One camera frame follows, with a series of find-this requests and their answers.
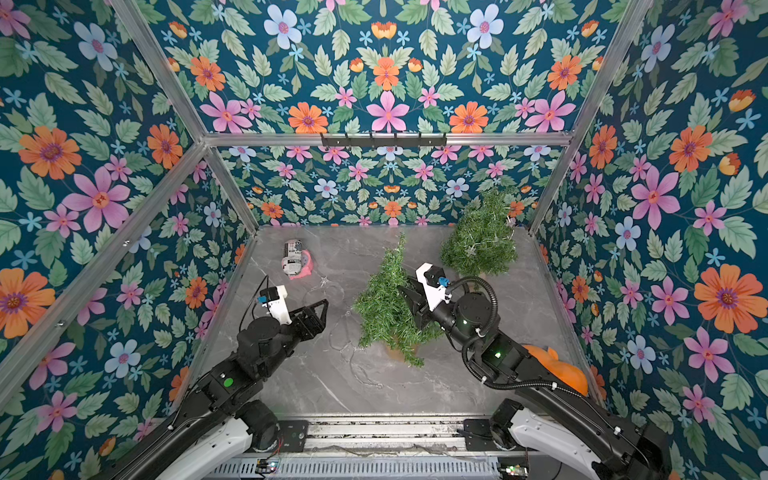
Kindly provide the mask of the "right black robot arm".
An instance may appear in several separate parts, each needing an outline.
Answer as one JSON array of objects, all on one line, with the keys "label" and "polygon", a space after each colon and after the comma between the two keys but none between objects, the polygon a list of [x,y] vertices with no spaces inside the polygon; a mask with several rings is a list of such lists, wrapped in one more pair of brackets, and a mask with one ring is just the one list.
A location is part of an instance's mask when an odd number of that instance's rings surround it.
[{"label": "right black robot arm", "polygon": [[608,412],[500,331],[498,297],[487,281],[411,277],[398,291],[418,329],[438,325],[476,380],[507,393],[489,422],[498,447],[536,450],[589,479],[669,477],[665,434]]}]

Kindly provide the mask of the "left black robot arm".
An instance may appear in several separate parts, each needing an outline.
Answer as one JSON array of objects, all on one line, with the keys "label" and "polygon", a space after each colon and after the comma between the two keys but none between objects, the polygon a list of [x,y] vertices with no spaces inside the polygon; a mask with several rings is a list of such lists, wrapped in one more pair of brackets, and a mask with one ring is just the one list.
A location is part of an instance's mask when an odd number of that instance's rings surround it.
[{"label": "left black robot arm", "polygon": [[237,348],[194,382],[177,410],[96,477],[202,479],[251,447],[275,450],[277,417],[256,395],[300,343],[324,331],[328,307],[323,299],[282,320],[275,307],[253,318]]}]

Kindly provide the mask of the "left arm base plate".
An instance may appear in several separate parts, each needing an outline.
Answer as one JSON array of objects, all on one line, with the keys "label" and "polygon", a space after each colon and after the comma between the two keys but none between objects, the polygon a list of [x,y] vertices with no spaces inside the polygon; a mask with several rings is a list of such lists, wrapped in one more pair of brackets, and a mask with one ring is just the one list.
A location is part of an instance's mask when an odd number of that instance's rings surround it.
[{"label": "left arm base plate", "polygon": [[280,420],[278,427],[281,453],[301,453],[304,451],[309,430],[307,420]]}]

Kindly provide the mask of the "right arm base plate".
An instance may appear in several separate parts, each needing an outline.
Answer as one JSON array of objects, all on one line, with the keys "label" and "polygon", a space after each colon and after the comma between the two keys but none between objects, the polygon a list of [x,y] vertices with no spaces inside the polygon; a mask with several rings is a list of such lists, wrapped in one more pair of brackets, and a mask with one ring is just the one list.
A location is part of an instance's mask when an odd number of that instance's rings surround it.
[{"label": "right arm base plate", "polygon": [[488,419],[465,419],[457,429],[463,438],[465,449],[470,452],[495,451],[497,449],[490,429]]}]

